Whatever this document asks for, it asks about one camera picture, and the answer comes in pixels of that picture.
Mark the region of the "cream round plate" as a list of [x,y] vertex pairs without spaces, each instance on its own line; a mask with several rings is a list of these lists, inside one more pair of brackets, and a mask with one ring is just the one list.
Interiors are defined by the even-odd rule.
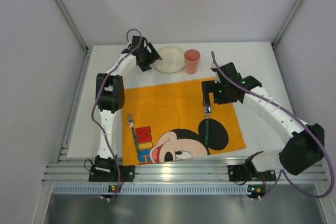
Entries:
[[184,63],[184,50],[177,46],[164,46],[157,50],[161,60],[153,65],[163,73],[175,73],[182,70]]

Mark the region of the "spoon with teal handle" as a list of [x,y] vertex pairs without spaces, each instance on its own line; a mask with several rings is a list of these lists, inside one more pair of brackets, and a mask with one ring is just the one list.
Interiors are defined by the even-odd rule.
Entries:
[[204,113],[205,113],[205,146],[208,146],[209,140],[209,119],[212,113],[212,107],[210,105],[204,106]]

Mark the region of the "pink plastic cup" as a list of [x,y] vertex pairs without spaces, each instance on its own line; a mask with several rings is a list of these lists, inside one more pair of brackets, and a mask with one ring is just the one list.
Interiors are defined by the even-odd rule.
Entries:
[[189,49],[184,53],[185,72],[187,74],[195,74],[201,54],[196,49]]

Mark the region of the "fork with teal handle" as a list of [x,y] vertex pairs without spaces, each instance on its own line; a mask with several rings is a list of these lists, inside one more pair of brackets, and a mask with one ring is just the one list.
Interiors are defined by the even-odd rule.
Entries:
[[128,120],[128,124],[131,128],[132,138],[133,138],[133,142],[134,142],[136,152],[139,153],[140,150],[139,150],[139,146],[138,146],[138,142],[137,142],[137,135],[136,135],[136,132],[135,132],[135,129],[134,129],[134,122],[133,122],[132,114],[127,115],[127,120]]

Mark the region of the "orange cartoon print cloth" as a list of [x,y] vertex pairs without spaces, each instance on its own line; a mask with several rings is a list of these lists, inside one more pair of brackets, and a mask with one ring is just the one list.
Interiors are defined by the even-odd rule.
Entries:
[[[246,148],[232,104],[212,105],[214,138],[201,139],[205,122],[202,80],[191,80],[125,91],[122,109],[123,164],[145,165],[205,157]],[[132,114],[139,153],[127,115]]]

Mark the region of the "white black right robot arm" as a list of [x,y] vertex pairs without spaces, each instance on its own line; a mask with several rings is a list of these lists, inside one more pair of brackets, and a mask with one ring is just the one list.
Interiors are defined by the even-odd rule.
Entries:
[[257,173],[269,170],[285,170],[299,175],[324,158],[324,129],[318,123],[309,125],[292,115],[272,99],[262,84],[253,76],[242,78],[235,65],[213,64],[215,80],[202,82],[205,136],[201,139],[206,147],[214,138],[210,119],[212,104],[228,104],[239,101],[260,116],[280,137],[282,146],[272,151],[259,150],[249,156],[246,166]]

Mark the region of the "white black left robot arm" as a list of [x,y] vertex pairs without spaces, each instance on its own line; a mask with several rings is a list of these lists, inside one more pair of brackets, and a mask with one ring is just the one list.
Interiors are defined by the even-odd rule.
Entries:
[[91,112],[93,122],[100,130],[100,143],[94,161],[94,168],[118,175],[120,167],[117,147],[113,137],[117,113],[125,102],[123,78],[135,67],[143,72],[151,69],[151,64],[161,60],[153,45],[141,35],[132,36],[126,49],[122,50],[117,62],[108,70],[96,76],[96,98]]

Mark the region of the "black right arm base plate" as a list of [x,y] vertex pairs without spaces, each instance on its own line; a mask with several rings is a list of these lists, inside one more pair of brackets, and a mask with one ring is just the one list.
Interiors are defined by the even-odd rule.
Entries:
[[246,182],[274,182],[276,174],[274,170],[257,172],[254,168],[249,168],[246,164],[228,165],[229,181],[238,184]]

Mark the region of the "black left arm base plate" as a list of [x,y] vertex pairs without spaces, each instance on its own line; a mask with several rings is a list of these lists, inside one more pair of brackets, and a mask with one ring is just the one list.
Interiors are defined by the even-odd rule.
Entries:
[[[133,182],[135,176],[135,166],[119,166],[120,169],[120,182]],[[90,182],[117,182],[118,171],[116,167],[112,171],[91,166],[89,173]]]

